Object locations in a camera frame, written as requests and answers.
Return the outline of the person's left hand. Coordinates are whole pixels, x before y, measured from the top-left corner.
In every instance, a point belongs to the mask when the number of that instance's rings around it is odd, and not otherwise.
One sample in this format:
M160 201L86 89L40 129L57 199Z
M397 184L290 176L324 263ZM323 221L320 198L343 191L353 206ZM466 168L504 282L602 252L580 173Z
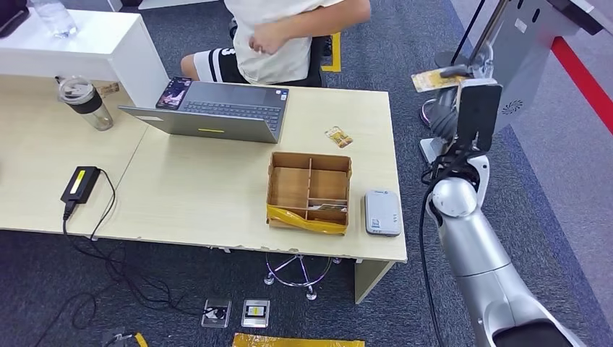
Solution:
M275 54L290 37L279 23L257 25L249 39L249 47L257 53Z

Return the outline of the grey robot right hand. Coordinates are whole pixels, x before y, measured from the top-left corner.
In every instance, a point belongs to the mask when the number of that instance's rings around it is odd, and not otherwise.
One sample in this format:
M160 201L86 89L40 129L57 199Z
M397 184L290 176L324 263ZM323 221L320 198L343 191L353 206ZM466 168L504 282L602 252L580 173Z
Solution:
M443 69L444 77L489 78L493 74L494 51L492 42L486 40L484 44L475 48L472 59L451 64L451 52L438 53L434 62ZM458 95L457 87L444 87L438 91L436 98L428 111L423 115L428 118L429 128L435 137L450 144L457 132L458 112L455 106Z

